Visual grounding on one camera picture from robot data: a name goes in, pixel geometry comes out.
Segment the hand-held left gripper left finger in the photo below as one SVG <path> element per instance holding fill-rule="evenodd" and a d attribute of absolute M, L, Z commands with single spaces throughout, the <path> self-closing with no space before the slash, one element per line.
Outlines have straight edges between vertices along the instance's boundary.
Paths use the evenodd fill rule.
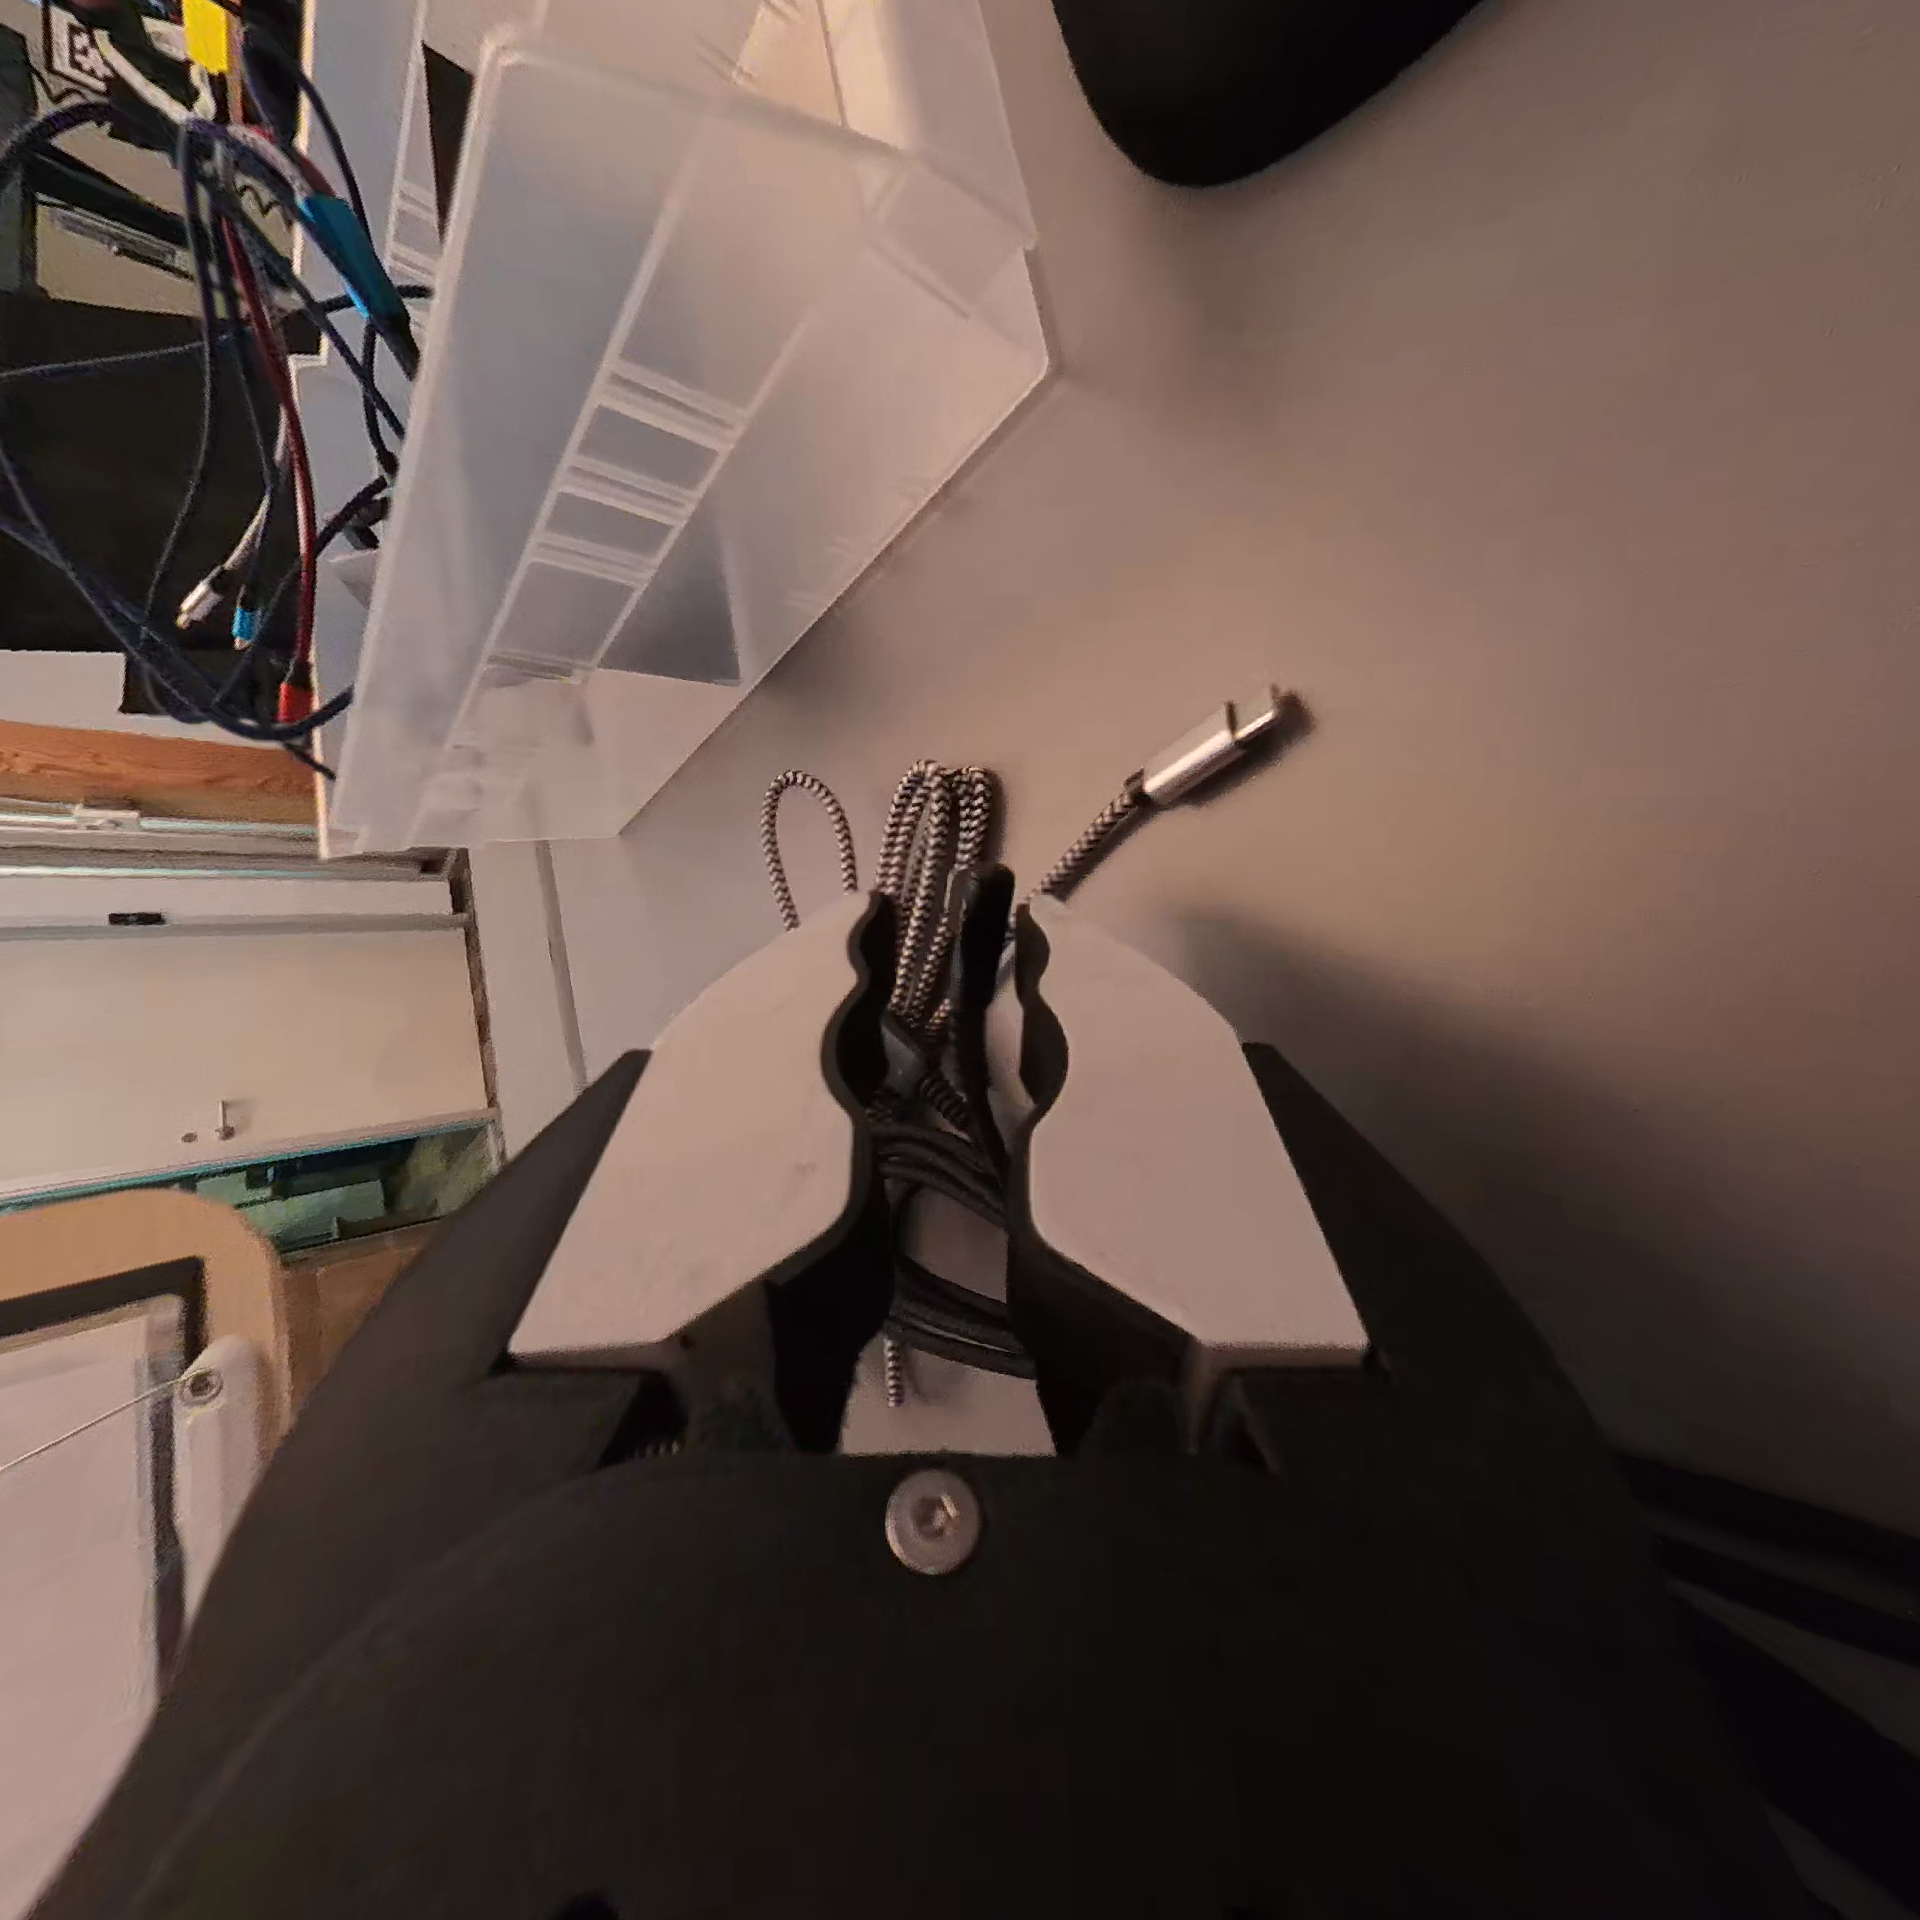
<path fill-rule="evenodd" d="M 674 1016 L 511 1333 L 515 1361 L 663 1359 L 852 1233 L 893 974 L 893 905 L 851 895 Z"/>

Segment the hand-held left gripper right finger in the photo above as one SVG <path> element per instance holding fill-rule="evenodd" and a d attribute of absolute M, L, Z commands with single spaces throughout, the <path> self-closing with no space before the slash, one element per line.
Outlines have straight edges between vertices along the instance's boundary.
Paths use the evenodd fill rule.
<path fill-rule="evenodd" d="M 1359 1310 L 1227 1017 L 1050 897 L 1019 917 L 1015 992 L 1022 1254 L 1187 1391 L 1359 1365 Z"/>

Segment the clear plastic bin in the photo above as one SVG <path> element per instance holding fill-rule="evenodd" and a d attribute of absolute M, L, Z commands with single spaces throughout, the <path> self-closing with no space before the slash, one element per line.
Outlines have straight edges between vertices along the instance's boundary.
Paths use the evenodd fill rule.
<path fill-rule="evenodd" d="M 613 838 L 1050 379 L 980 6 L 419 6 L 330 857 Z"/>

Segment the white cabinet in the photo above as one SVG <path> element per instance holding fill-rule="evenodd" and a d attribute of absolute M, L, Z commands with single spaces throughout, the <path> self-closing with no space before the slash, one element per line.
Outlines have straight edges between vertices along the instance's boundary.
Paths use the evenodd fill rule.
<path fill-rule="evenodd" d="M 439 863 L 5 848 L 5 1199 L 491 1112 L 468 920 Z"/>

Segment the framed marker tag sign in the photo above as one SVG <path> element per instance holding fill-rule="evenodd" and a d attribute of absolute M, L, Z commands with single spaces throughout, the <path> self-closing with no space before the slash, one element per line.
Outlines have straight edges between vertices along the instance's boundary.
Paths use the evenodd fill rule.
<path fill-rule="evenodd" d="M 190 57 L 186 51 L 186 19 L 181 2 L 132 2 L 138 25 L 159 72 L 187 79 Z M 73 95 L 108 95 L 111 65 L 99 43 L 99 27 L 85 6 L 38 2 L 38 27 L 33 33 L 34 63 L 50 89 L 61 102 Z"/>

